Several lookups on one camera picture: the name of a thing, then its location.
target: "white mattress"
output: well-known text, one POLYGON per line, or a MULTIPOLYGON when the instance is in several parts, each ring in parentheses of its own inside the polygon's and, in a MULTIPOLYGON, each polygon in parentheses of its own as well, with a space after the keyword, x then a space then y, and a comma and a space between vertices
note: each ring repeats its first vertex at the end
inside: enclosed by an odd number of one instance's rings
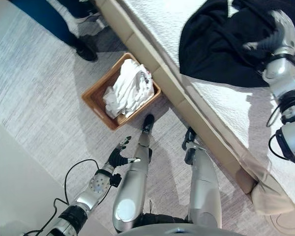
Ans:
MULTIPOLYGON (((174 73, 179 68, 181 30, 204 2, 205 0, 119 0, 174 73)), ((230 12, 234 13, 235 10, 230 7, 230 12)), ((179 79, 201 110, 204 109, 200 106, 200 98, 210 107, 210 111, 204 111, 205 115, 236 152, 238 161, 249 169, 249 173, 260 180, 270 173, 295 203, 295 164, 274 156, 267 147, 270 136, 282 125, 278 118, 271 128, 266 128, 266 121, 276 106, 269 90, 239 88, 190 77, 179 79)), ((275 140, 272 147, 278 154, 282 154, 275 140)))

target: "sneaker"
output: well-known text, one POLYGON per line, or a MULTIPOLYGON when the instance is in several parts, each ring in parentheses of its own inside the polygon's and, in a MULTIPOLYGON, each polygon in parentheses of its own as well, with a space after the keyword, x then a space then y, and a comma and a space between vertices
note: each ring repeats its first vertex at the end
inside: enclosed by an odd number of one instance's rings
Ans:
POLYGON ((98 59, 96 53, 82 41, 80 41, 79 45, 75 49, 77 50, 77 54, 84 60, 95 62, 98 59))

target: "bed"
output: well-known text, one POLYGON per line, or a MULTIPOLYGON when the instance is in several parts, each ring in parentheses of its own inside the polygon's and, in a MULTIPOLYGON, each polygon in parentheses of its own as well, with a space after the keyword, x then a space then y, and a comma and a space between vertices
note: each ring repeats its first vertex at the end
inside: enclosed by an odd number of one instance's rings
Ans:
MULTIPOLYGON (((183 118, 211 149, 255 210, 284 235, 295 235, 295 164, 268 150, 281 127, 265 123, 276 104, 267 88, 239 88, 179 73, 180 32, 205 0, 96 0, 103 16, 183 118)), ((230 14, 235 13, 229 5, 230 14)), ((281 153, 273 142, 273 149, 281 153)))

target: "silver robot leg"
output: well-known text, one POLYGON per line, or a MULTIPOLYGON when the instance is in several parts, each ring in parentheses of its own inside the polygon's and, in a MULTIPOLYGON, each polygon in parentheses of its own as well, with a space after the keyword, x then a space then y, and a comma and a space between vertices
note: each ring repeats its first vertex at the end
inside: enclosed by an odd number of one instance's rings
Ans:
POLYGON ((186 146, 186 159, 189 158, 189 164, 192 165, 188 221, 196 225, 221 228, 221 199, 212 161, 206 150, 198 144, 188 142, 186 146))
POLYGON ((113 207, 113 225, 119 232, 132 229, 141 217, 148 177, 149 134, 143 131, 135 152, 140 162, 132 163, 119 187, 113 207))

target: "white wall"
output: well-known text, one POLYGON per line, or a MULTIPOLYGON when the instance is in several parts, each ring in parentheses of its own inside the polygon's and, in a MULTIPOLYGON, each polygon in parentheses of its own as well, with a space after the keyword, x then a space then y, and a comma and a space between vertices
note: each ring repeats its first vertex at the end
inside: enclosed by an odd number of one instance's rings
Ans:
MULTIPOLYGON (((64 199, 62 186, 0 125, 0 235, 40 229, 54 211, 55 197, 64 199)), ((66 207, 58 205, 60 212, 66 207)), ((111 234, 91 217, 79 235, 111 234)))

